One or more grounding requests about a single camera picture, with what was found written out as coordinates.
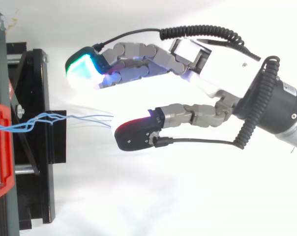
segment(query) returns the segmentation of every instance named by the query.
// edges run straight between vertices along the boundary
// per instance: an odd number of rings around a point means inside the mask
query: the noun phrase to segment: robotic hand
[[[162,40],[176,39],[169,52],[155,45],[117,43],[113,49],[99,54],[104,45],[143,31],[158,31]],[[197,35],[226,41],[179,39]],[[136,118],[126,116],[112,127],[122,150],[163,147],[174,142],[219,143],[244,149],[256,126],[297,147],[297,89],[277,76],[279,61],[272,56],[262,62],[232,30],[201,25],[122,34],[81,49],[69,58],[65,67],[68,80],[76,88],[102,89],[172,72],[199,86],[209,97],[219,98],[214,107],[172,104],[148,110]],[[245,120],[233,142],[159,136],[161,129],[182,123],[218,127],[231,115]]]

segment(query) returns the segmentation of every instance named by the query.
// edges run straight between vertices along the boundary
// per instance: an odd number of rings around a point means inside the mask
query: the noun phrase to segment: bolt
[[[25,110],[22,108],[20,104],[16,106],[16,114],[19,119],[21,119],[25,114]]]
[[[42,60],[44,61],[44,63],[48,63],[49,62],[49,56],[47,54],[44,54],[42,56]]]
[[[4,16],[0,16],[0,30],[5,31],[8,27],[6,18]]]

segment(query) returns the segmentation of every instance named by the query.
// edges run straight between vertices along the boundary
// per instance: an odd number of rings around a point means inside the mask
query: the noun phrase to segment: white background
[[[180,77],[166,75],[77,93],[64,64],[80,48],[141,28],[213,24],[238,32],[254,53],[281,58],[279,76],[297,87],[297,0],[0,0],[8,42],[41,48],[51,109],[116,113],[171,103],[213,104]],[[158,33],[121,41],[155,43]],[[242,121],[219,128],[168,129],[173,137],[232,141]],[[33,221],[25,236],[297,236],[297,150],[257,129],[244,151],[173,144],[118,149],[110,129],[68,121],[67,163],[54,166],[56,219]]]

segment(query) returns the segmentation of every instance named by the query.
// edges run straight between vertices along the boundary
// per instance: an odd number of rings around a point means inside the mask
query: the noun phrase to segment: sticker
[[[294,96],[297,96],[297,90],[296,88],[294,88],[293,86],[290,86],[289,84],[283,82],[283,89],[284,91],[294,95]]]

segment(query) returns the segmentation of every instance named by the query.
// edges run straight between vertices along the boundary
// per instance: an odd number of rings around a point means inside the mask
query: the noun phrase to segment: black coiled cable
[[[280,58],[276,56],[268,57],[264,61],[260,72],[261,79],[259,82],[258,94],[245,123],[234,140],[236,147],[244,149],[250,140],[254,129],[260,122],[260,119],[271,100],[274,87],[276,86],[276,77],[279,66]]]
[[[215,36],[228,40],[229,42],[244,45],[244,41],[234,31],[220,26],[196,25],[196,26],[180,26],[167,29],[161,29],[159,37],[161,40],[186,37],[186,36]]]

